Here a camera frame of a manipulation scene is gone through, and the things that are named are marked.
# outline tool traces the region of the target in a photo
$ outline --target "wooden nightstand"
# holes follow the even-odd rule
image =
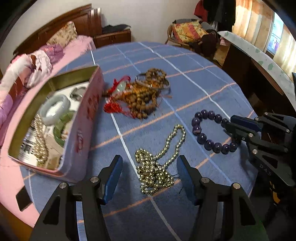
[[[131,31],[125,30],[111,34],[98,35],[93,37],[93,40],[96,48],[100,48],[109,44],[131,42]]]

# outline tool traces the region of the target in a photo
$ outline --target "metal bracelet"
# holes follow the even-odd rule
[[[72,90],[69,97],[73,100],[80,101],[82,99],[85,91],[86,91],[86,87],[79,87],[79,88],[75,87]]]
[[[138,75],[135,77],[135,82],[136,82],[137,84],[139,84],[139,85],[145,86],[145,87],[147,87],[147,88],[149,88],[149,89],[152,89],[152,90],[165,90],[165,89],[169,89],[169,88],[170,88],[170,82],[169,82],[167,79],[164,80],[165,85],[163,85],[163,88],[155,88],[155,87],[152,87],[152,86],[149,85],[149,84],[145,84],[145,83],[143,83],[141,80],[139,80],[139,77],[140,77],[140,76],[146,76],[146,73],[138,74]]]

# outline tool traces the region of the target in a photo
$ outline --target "jewelry box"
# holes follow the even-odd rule
[[[28,104],[13,134],[9,157],[39,174],[72,183],[82,180],[103,87],[98,66],[49,79]]]

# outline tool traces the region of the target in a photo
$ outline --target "blue gripper pad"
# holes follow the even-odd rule
[[[105,195],[103,198],[103,201],[105,204],[107,204],[113,197],[116,185],[118,183],[119,176],[122,171],[122,164],[123,164],[123,161],[122,161],[122,157],[120,156],[105,185]]]
[[[177,170],[188,200],[195,205],[197,198],[195,196],[194,185],[180,156],[177,158]]]
[[[261,132],[262,131],[262,124],[250,119],[250,118],[245,118],[245,117],[240,117],[237,115],[233,115],[230,118],[231,123],[249,128],[255,132]]]

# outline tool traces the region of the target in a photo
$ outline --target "jade bangle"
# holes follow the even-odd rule
[[[75,114],[74,110],[69,110],[67,113],[63,114],[58,122],[54,126],[54,139],[61,147],[64,147],[65,141],[61,138],[62,131],[65,128],[65,125],[72,120]]]
[[[57,102],[62,101],[61,107],[52,116],[46,116],[48,110],[54,106]],[[65,95],[54,95],[49,98],[39,110],[40,118],[44,125],[51,126],[57,123],[60,117],[69,110],[70,101]]]

